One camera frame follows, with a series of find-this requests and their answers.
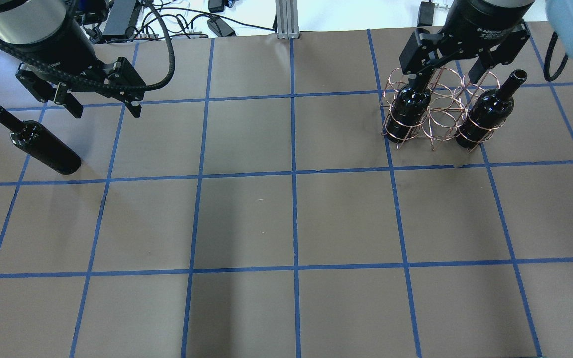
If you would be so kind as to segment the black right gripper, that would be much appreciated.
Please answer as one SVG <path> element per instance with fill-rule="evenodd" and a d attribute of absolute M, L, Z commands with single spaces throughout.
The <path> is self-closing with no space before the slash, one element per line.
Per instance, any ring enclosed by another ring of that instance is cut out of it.
<path fill-rule="evenodd" d="M 476 58 L 468 82 L 477 84 L 498 64 L 511 64 L 530 39 L 529 0 L 455 0 L 435 33 L 417 27 L 399 57 L 403 72 L 431 79 L 450 61 Z"/>

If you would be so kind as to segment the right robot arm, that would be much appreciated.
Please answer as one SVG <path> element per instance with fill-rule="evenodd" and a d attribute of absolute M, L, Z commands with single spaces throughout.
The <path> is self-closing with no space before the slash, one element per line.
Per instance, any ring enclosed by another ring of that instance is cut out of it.
<path fill-rule="evenodd" d="M 531 37 L 534 0 L 455 0 L 443 27 L 431 32 L 417 27 L 402 50 L 404 74 L 429 79 L 438 68 L 473 59 L 468 79 L 477 83 L 492 68 L 511 64 Z M 541 17 L 573 60 L 573 0 L 542 0 Z"/>

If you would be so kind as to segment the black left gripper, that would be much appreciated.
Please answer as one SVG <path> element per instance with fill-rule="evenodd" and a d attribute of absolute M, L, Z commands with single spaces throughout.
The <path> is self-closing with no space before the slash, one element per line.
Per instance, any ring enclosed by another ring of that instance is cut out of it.
<path fill-rule="evenodd" d="M 89 82 L 112 86 L 143 86 L 145 82 L 125 57 L 104 63 L 94 52 L 81 27 L 68 13 L 0 13 L 0 41 L 37 61 L 23 61 L 16 77 L 40 101 L 62 105 L 80 119 L 83 106 L 76 92 L 96 92 L 124 102 L 134 118 L 140 118 L 141 90 L 94 89 L 89 84 L 56 75 L 55 70 Z"/>

